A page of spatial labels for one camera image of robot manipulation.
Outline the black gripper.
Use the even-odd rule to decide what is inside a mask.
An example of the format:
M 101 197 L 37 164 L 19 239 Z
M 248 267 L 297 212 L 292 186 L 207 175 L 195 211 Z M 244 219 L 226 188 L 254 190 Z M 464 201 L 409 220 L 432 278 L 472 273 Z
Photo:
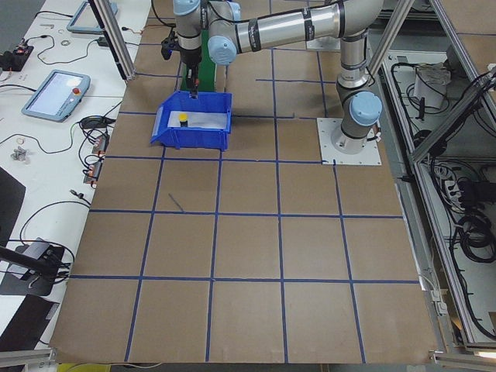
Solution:
M 189 50 L 181 49 L 181 62 L 185 65 L 188 71 L 188 90 L 191 97 L 198 97 L 198 70 L 202 62 L 202 48 L 199 46 L 195 49 Z

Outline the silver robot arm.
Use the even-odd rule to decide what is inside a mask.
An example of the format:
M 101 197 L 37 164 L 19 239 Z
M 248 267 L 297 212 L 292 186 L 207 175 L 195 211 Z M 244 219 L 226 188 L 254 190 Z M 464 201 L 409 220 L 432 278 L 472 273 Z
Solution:
M 202 61 L 202 33 L 208 33 L 208 55 L 217 65 L 228 66 L 241 53 L 258 52 L 290 43 L 330 36 L 340 41 L 341 71 L 337 91 L 344 116 L 332 132 L 332 145 L 341 153 L 356 155 L 367 143 L 371 127 L 382 112 L 381 100 L 367 87 L 367 33 L 378 17 L 381 1 L 330 1 L 258 18 L 242 19 L 240 6 L 229 1 L 175 1 L 175 25 L 162 42 L 162 54 L 176 50 L 185 65 L 185 84 L 198 94 Z

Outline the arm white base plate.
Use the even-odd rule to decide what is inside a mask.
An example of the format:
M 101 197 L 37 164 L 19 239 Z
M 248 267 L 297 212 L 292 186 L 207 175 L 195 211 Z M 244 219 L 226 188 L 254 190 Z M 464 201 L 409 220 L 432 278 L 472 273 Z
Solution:
M 374 131 L 363 139 L 350 139 L 341 130 L 340 118 L 317 118 L 322 163 L 326 165 L 380 166 Z

